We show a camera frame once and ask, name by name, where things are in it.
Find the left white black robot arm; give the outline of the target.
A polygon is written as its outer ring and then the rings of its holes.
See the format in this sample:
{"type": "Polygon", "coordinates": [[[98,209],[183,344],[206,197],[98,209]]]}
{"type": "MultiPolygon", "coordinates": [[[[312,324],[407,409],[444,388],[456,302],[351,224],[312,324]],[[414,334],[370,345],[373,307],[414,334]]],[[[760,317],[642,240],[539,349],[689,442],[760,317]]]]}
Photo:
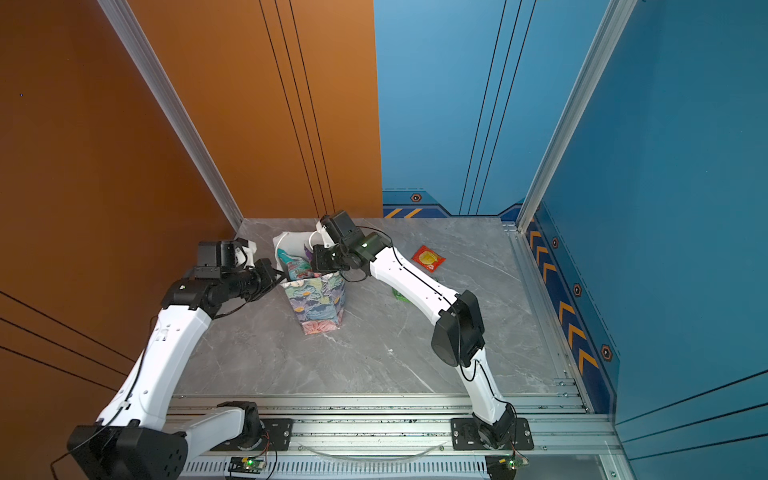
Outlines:
{"type": "Polygon", "coordinates": [[[261,299],[285,278],[267,259],[196,267],[165,294],[155,325],[123,385],[91,425],[76,427],[67,452],[89,479],[176,479],[187,461],[229,442],[262,446],[265,427],[249,401],[225,401],[181,430],[165,431],[170,400],[205,331],[224,303],[261,299]]]}

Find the floral paper gift bag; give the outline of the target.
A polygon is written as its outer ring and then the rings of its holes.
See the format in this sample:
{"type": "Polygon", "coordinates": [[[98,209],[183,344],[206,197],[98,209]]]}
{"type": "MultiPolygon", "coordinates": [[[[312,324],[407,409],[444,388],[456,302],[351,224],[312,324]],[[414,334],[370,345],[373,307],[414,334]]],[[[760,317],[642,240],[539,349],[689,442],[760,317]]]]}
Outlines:
{"type": "MultiPolygon", "coordinates": [[[[310,263],[312,247],[317,244],[325,246],[321,235],[316,230],[282,232],[274,237],[272,242],[278,269],[283,272],[285,272],[284,268],[277,259],[278,248],[290,255],[302,256],[310,263]]],[[[282,287],[305,335],[327,333],[341,327],[346,300],[346,283],[339,273],[313,271],[311,277],[297,281],[291,281],[287,276],[282,287]]]]}

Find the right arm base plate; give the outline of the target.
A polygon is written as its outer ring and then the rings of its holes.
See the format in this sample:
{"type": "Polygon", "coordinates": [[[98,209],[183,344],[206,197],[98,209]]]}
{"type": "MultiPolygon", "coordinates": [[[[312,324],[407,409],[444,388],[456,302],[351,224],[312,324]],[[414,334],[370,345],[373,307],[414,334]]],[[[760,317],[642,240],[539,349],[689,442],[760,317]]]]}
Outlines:
{"type": "Polygon", "coordinates": [[[522,417],[512,420],[504,433],[503,425],[483,425],[474,417],[452,418],[450,427],[452,448],[456,451],[532,451],[535,448],[529,422],[522,417]]]}

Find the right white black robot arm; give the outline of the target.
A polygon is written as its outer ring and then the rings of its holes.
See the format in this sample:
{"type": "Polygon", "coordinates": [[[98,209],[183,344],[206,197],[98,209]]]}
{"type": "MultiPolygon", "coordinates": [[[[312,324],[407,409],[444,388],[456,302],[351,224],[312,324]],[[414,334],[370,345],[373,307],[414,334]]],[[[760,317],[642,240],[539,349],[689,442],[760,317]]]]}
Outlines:
{"type": "Polygon", "coordinates": [[[311,265],[323,273],[358,269],[403,295],[433,326],[434,353],[460,375],[482,444],[498,450],[512,443],[517,412],[490,372],[476,295],[469,290],[459,293],[418,271],[380,232],[348,243],[316,244],[311,265]]]}

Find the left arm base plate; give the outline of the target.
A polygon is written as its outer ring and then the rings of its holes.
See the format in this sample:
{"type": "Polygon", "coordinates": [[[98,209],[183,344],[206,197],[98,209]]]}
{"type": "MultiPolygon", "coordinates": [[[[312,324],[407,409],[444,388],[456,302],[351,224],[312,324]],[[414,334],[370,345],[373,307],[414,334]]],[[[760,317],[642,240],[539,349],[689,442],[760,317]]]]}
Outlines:
{"type": "Polygon", "coordinates": [[[290,418],[267,418],[260,421],[255,433],[248,433],[226,440],[212,448],[213,452],[284,452],[289,449],[294,420],[290,418]]]}

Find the teal snack bag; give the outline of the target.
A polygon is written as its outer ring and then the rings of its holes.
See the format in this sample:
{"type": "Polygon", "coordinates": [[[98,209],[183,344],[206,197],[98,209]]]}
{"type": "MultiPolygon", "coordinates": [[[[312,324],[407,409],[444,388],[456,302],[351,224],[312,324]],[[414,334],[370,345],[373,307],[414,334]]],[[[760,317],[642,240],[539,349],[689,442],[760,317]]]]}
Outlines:
{"type": "Polygon", "coordinates": [[[290,255],[278,248],[277,259],[291,281],[309,278],[313,274],[310,263],[302,256],[290,255]]]}

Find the green white snack bag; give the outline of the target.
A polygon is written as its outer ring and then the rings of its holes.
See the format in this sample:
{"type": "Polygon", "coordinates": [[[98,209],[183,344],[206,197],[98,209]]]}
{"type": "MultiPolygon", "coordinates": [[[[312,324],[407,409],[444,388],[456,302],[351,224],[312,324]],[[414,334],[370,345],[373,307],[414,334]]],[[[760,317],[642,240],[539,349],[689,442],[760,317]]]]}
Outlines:
{"type": "Polygon", "coordinates": [[[399,292],[397,289],[395,289],[395,288],[392,288],[392,294],[393,294],[393,296],[394,296],[394,297],[395,297],[397,300],[399,300],[399,301],[402,301],[402,302],[406,302],[406,303],[409,303],[409,300],[408,300],[408,299],[407,299],[407,298],[406,298],[406,297],[405,297],[405,296],[404,296],[402,293],[400,293],[400,292],[399,292]]]}

